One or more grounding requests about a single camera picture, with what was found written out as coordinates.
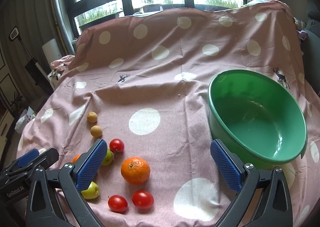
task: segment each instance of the green basin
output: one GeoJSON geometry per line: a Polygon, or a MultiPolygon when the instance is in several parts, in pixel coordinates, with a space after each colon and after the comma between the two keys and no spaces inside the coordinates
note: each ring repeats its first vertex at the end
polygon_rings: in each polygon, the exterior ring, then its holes
{"type": "Polygon", "coordinates": [[[260,169],[285,164],[307,147],[303,113],[279,83],[257,72],[231,70],[217,75],[208,89],[209,125],[244,162],[260,169]]]}

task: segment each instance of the orange fruit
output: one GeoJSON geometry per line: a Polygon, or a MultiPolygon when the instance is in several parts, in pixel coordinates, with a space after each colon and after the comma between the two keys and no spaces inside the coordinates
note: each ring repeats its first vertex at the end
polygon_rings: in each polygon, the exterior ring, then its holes
{"type": "Polygon", "coordinates": [[[131,157],[122,163],[121,174],[130,184],[142,184],[149,178],[150,166],[142,158],[131,157]]]}
{"type": "Polygon", "coordinates": [[[72,160],[72,163],[73,163],[73,164],[78,160],[79,156],[81,156],[81,154],[76,155],[76,156],[73,158],[73,160],[72,160]]]}

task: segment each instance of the bed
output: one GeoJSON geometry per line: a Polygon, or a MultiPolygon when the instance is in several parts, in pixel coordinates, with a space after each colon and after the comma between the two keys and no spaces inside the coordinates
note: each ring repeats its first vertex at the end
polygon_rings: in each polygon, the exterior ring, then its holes
{"type": "Polygon", "coordinates": [[[74,61],[25,127],[17,157],[33,148],[43,152],[54,147],[60,158],[52,169],[60,168],[95,141],[86,119],[94,111],[102,138],[108,143],[120,138],[126,146],[94,178],[100,196],[88,202],[105,226],[213,226],[235,193],[209,152],[209,82],[230,69],[260,72],[279,83],[284,76],[283,86],[299,103],[308,128],[305,156],[281,166],[290,188],[293,226],[298,227],[320,196],[320,100],[304,79],[302,54],[292,13],[275,0],[218,12],[172,9],[110,20],[78,39],[74,61]],[[142,185],[127,184],[120,174],[122,162],[132,156],[150,164],[150,179],[142,185]],[[130,203],[140,189],[155,199],[144,214],[130,203]],[[109,210],[108,196],[114,194],[129,201],[126,214],[109,210]]]}

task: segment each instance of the blue gripper pad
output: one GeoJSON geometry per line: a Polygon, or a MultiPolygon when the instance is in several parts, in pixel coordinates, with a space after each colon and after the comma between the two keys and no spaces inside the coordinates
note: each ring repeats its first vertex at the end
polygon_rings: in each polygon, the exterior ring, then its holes
{"type": "Polygon", "coordinates": [[[81,167],[77,174],[77,184],[76,187],[79,192],[87,190],[92,179],[96,175],[102,161],[104,160],[108,151],[108,146],[106,141],[101,141],[92,155],[87,159],[85,164],[81,167]]]}
{"type": "Polygon", "coordinates": [[[223,178],[227,182],[228,187],[237,193],[240,192],[242,188],[241,174],[215,140],[211,142],[210,153],[223,178]]]}
{"type": "Polygon", "coordinates": [[[19,158],[18,167],[24,167],[39,156],[39,150],[33,149],[19,158]]]}

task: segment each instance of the black deer silhouette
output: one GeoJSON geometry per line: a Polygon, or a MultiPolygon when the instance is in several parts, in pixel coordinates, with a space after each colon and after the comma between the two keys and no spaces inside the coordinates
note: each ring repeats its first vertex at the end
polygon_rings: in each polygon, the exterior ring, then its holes
{"type": "Polygon", "coordinates": [[[285,83],[285,88],[289,87],[289,89],[290,89],[289,83],[287,83],[287,80],[286,80],[285,76],[279,73],[279,68],[273,68],[272,70],[278,76],[282,87],[284,87],[283,86],[283,82],[284,82],[285,83]]]}
{"type": "Polygon", "coordinates": [[[130,74],[126,74],[126,75],[120,75],[120,80],[118,80],[118,82],[124,82],[125,78],[129,77],[130,74]]]}

